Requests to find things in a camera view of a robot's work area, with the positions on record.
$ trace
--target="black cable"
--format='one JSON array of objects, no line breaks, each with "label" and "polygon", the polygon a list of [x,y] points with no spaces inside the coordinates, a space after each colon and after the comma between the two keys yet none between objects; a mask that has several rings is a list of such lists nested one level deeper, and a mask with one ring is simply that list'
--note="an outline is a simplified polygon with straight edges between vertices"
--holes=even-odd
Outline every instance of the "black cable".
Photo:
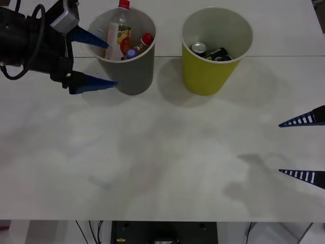
[{"label": "black cable", "polygon": [[115,244],[115,242],[116,242],[115,228],[116,228],[116,221],[112,221],[111,244]]},{"label": "black cable", "polygon": [[80,229],[80,231],[81,231],[81,233],[82,233],[82,235],[83,235],[83,238],[85,238],[86,243],[89,244],[88,241],[87,241],[87,239],[86,239],[85,234],[83,233],[83,231],[82,231],[82,229],[81,229],[81,227],[80,227],[80,225],[79,225],[79,223],[78,223],[78,221],[76,221],[76,223],[77,223],[77,225],[78,225],[78,227],[79,227],[79,229]]},{"label": "black cable", "polygon": [[246,244],[248,243],[248,236],[250,233],[250,228],[252,227],[253,222],[250,222],[249,228],[248,228],[248,232],[247,232],[247,238],[246,238]]},{"label": "black cable", "polygon": [[97,241],[98,241],[98,244],[101,244],[101,239],[100,239],[100,231],[101,231],[101,226],[103,224],[103,220],[101,220],[98,224],[98,230],[97,230]]},{"label": "black cable", "polygon": [[15,12],[18,12],[19,11],[19,9],[20,9],[20,3],[21,3],[21,0],[17,0]]},{"label": "black cable", "polygon": [[34,51],[32,53],[32,56],[28,60],[27,64],[24,66],[24,69],[18,75],[16,75],[16,76],[10,76],[8,74],[8,72],[7,72],[6,66],[5,65],[4,66],[0,66],[0,70],[3,72],[4,76],[8,80],[18,80],[21,77],[23,77],[28,72],[28,70],[31,68],[31,65],[34,62],[34,59],[39,54],[39,51],[40,51],[40,48],[41,48],[41,45],[42,45],[42,42],[43,42],[44,32],[45,32],[45,8],[44,8],[44,6],[41,5],[41,4],[38,4],[36,6],[36,8],[34,9],[32,15],[31,15],[33,18],[36,18],[37,14],[38,14],[38,12],[40,10],[42,12],[40,34],[39,34],[39,37],[37,39],[37,43],[36,43],[35,49],[34,49]]},{"label": "black cable", "polygon": [[98,244],[98,242],[97,242],[97,240],[95,238],[95,235],[93,234],[93,231],[92,231],[91,222],[90,222],[90,220],[88,220],[88,221],[89,221],[89,227],[90,227],[90,230],[91,230],[92,238],[95,241],[95,243]]}]

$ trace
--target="yellow cup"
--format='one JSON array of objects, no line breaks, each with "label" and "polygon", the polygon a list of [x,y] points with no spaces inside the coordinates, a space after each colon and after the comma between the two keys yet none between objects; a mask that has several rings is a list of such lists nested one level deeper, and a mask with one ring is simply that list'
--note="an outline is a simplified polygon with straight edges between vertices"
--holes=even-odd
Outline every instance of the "yellow cup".
[{"label": "yellow cup", "polygon": [[[229,9],[208,7],[191,14],[181,28],[183,81],[197,95],[215,94],[249,50],[253,31],[246,19]],[[190,49],[202,42],[208,50],[224,47],[233,58],[216,62],[199,57]]]}]

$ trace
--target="plastic bottle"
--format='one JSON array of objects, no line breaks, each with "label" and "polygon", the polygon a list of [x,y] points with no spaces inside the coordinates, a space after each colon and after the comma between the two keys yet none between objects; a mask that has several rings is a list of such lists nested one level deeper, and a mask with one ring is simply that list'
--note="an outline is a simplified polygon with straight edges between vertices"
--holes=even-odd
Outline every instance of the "plastic bottle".
[{"label": "plastic bottle", "polygon": [[136,49],[138,51],[138,55],[143,53],[145,50],[148,49],[148,47],[151,45],[153,42],[153,36],[149,33],[146,33],[141,39],[140,39],[140,44],[133,49]]},{"label": "plastic bottle", "polygon": [[120,0],[116,13],[110,20],[107,42],[112,45],[112,48],[105,51],[107,59],[123,60],[126,51],[130,49],[131,27],[127,16],[129,6],[128,0]]}]

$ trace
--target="gray cup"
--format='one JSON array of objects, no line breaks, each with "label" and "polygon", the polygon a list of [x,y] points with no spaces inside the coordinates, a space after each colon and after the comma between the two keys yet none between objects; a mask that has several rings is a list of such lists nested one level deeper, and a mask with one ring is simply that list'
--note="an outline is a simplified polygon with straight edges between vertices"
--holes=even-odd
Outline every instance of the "gray cup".
[{"label": "gray cup", "polygon": [[[89,32],[106,40],[108,25],[115,11],[116,9],[112,9],[98,16],[90,24]],[[128,19],[132,28],[131,45],[137,45],[145,33],[150,33],[155,38],[156,26],[147,14],[140,10],[130,8]],[[115,86],[120,92],[127,95],[137,95],[147,90],[152,83],[154,45],[155,40],[145,52],[135,58],[126,60],[105,59],[104,49],[90,45],[89,49],[99,59],[110,79],[113,81],[121,81],[119,85]]]}]

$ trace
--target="bottle label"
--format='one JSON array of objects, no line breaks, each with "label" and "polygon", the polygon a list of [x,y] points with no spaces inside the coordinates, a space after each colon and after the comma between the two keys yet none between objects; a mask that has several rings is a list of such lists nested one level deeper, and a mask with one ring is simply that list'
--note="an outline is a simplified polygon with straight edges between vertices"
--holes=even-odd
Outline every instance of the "bottle label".
[{"label": "bottle label", "polygon": [[131,27],[110,23],[108,27],[107,42],[112,48],[106,49],[105,58],[112,60],[124,60],[126,51],[130,49]]}]

